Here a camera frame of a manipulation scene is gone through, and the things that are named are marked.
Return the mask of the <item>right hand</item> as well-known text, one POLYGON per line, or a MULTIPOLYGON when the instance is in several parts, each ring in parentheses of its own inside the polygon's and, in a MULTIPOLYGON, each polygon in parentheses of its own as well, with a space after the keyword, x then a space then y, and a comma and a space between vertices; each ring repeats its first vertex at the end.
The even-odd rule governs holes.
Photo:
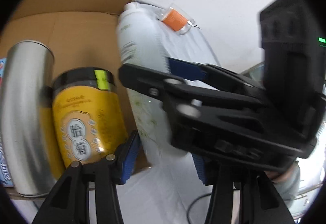
POLYGON ((287 171, 283 173, 278 172, 268 172, 266 171, 266 175, 268 178, 275 184, 281 184, 285 182, 293 182, 298 181, 300 179, 300 167, 298 162, 294 162, 287 171))

